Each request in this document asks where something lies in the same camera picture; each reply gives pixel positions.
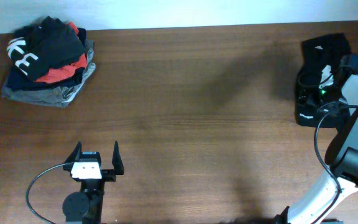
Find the black device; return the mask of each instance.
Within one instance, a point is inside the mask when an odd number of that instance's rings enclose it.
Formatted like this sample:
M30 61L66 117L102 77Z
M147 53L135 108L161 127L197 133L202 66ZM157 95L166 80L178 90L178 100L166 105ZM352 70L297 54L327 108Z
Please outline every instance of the black device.
M29 202L29 192L34 182L48 171L57 167L70 172L70 176L81 183L80 191L67 196L63 203L63 213L66 216L66 224L100 224L103 206L104 184L115 182L117 175L124 175L124 164L119 153L118 142L114 143L111 161L114 169L100 169L101 158L99 152L83 152L80 142L63 164L53 166L30 183L26 192L27 206L40 219L47 223L54 222L38 214Z
M318 108L341 97L337 88L338 68L343 56L351 54L351 47L344 34L329 34L302 42L301 49L304 65L296 77L295 118L299 125L317 127L319 119L324 115L324 111ZM332 75L322 78L326 67L331 68ZM332 80L334 80L332 85L320 88L322 84ZM341 127L348 117L349 113L341 111L325 119L321 127Z

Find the white print on shirt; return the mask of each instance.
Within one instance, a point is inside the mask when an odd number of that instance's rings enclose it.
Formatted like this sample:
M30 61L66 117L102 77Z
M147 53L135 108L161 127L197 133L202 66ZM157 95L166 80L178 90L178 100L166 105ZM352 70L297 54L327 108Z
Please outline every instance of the white print on shirt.
M301 117L304 117L306 119L313 119L313 116L306 116L304 114L299 114Z
M28 57L32 57L34 60L37 60L37 59L38 59L38 57L37 57L35 54L33 54L33 53L28 53L28 54L26 54L26 55L23 57L22 60L17 60L17 61L15 62L15 65L16 65L20 70L22 70L22 72L24 73L24 75L27 75L27 72L23 71L23 69L21 69L21 68L19 67L19 65L20 65L20 64L23 64L23 65L25 65L25 66L28 67L28 66L30 65L30 63L29 63L28 61L26 61L26 59L27 59Z
M16 39L13 39L11 41L9 41L9 45L7 46L7 55L11 58L11 54L13 50L18 51L20 54L24 54L24 51L18 47L19 45L25 45L25 40L22 40L23 37L19 37Z
M7 46L7 55L11 58L11 54L13 52L13 50L16 50L18 51L20 54L24 54L24 51L18 47L19 45L25 45L25 40L23 40L23 37L19 37L19 38L16 38L16 39L13 39L11 41L9 41L8 43L9 45ZM34 60L37 60L38 59L38 56L36 56L35 54L33 53L28 53L28 54L25 54L22 58L22 60L17 60L15 62L15 65L20 69L22 70L22 72L24 73L24 75L28 75L27 72L23 71L23 69L21 69L19 66L20 64L23 64L25 66L29 66L30 63L27 61L27 58L28 57L32 57Z

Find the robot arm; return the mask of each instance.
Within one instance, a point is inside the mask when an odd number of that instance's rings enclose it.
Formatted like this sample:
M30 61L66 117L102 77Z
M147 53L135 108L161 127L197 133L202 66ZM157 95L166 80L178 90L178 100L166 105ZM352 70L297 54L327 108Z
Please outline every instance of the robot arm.
M324 171L299 202L276 216L274 224L321 223L340 202L358 191L358 110L329 145L325 162L340 183L338 198L335 181Z

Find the wooden table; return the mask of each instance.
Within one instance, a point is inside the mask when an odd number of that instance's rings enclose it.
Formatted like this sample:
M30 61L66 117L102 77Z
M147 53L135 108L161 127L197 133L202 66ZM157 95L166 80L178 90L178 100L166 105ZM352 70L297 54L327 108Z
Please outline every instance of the wooden table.
M118 140L126 174L106 184L107 223L217 223L273 217L320 175L313 128L295 123L300 42L345 32L358 54L358 22L103 30L96 71L65 109L0 94L0 223L41 223L26 207L38 173L77 141L110 169ZM0 87L10 61L0 35ZM322 153L335 135L322 130ZM53 171L30 194L63 223L62 203L80 185ZM358 223L358 193L329 217Z

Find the pile of clothes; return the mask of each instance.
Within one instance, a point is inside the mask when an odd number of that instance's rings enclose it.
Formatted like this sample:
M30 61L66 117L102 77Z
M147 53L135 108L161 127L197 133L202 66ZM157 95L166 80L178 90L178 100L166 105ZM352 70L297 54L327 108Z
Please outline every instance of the pile of clothes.
M51 17L15 31L6 50L13 65L2 97L24 103L64 108L96 69L86 30Z

